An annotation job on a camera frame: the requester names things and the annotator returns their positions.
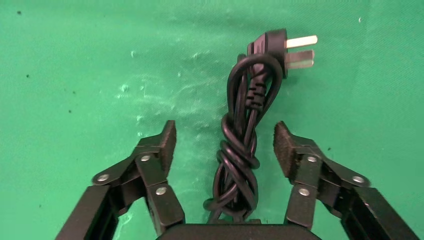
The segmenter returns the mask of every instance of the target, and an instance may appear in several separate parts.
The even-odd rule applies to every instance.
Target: green cloth
[[[367,176],[424,238],[422,0],[0,2],[0,239],[53,239],[99,171],[176,120],[168,177],[187,223],[205,223],[227,76],[268,30],[318,35],[257,128],[259,204],[281,224],[291,185],[273,151],[283,120]],[[154,239],[144,201],[116,240]],[[317,201],[313,232],[347,239]]]

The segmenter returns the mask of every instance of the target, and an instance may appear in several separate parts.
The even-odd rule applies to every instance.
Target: cable strain relief
[[[264,78],[259,75],[251,79],[246,96],[246,107],[262,112],[265,104],[267,85]]]

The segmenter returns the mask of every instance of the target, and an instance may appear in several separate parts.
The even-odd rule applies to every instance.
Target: screw
[[[149,155],[145,155],[145,156],[141,157],[141,161],[143,161],[143,162],[148,161],[149,159],[150,159]]]
[[[166,191],[167,191],[167,188],[166,187],[159,187],[156,190],[156,195],[163,195]]]
[[[303,196],[309,196],[309,190],[306,188],[299,189],[299,193]]]
[[[360,183],[360,184],[362,184],[362,183],[364,183],[364,182],[365,182],[365,180],[364,180],[362,177],[360,177],[360,176],[354,176],[354,177],[352,177],[352,179],[353,179],[355,182]]]
[[[307,160],[308,160],[309,162],[313,162],[313,163],[315,163],[315,162],[317,161],[317,159],[316,159],[315,157],[313,157],[313,156],[308,156],[308,157],[307,157]]]
[[[103,182],[103,181],[107,180],[108,178],[109,178],[109,174],[103,174],[103,175],[100,175],[100,176],[97,178],[97,181],[99,181],[99,182]]]

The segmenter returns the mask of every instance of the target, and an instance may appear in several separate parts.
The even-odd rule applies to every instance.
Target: plug prong
[[[289,52],[285,55],[286,63],[296,63],[296,62],[304,62],[308,60],[314,60],[315,52],[314,50],[306,50],[299,52]]]
[[[304,37],[298,37],[293,39],[287,39],[287,41],[285,42],[285,45],[286,45],[285,47],[287,49],[292,49],[292,48],[304,47],[308,45],[314,45],[317,42],[318,42],[317,35],[304,36]]]
[[[314,60],[297,61],[287,63],[288,69],[305,69],[314,65]]]

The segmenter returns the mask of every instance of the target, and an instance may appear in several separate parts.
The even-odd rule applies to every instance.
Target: black power cord
[[[247,56],[238,56],[228,77],[228,113],[221,121],[226,140],[216,153],[219,167],[213,180],[213,198],[203,204],[211,211],[209,224],[217,223],[222,213],[234,223],[242,223],[256,209],[259,193],[253,169],[258,169],[260,162],[255,157],[255,128],[276,98],[288,69],[314,63],[313,50],[288,53],[287,49],[316,42],[315,35],[287,39],[285,29],[268,31],[248,45]]]

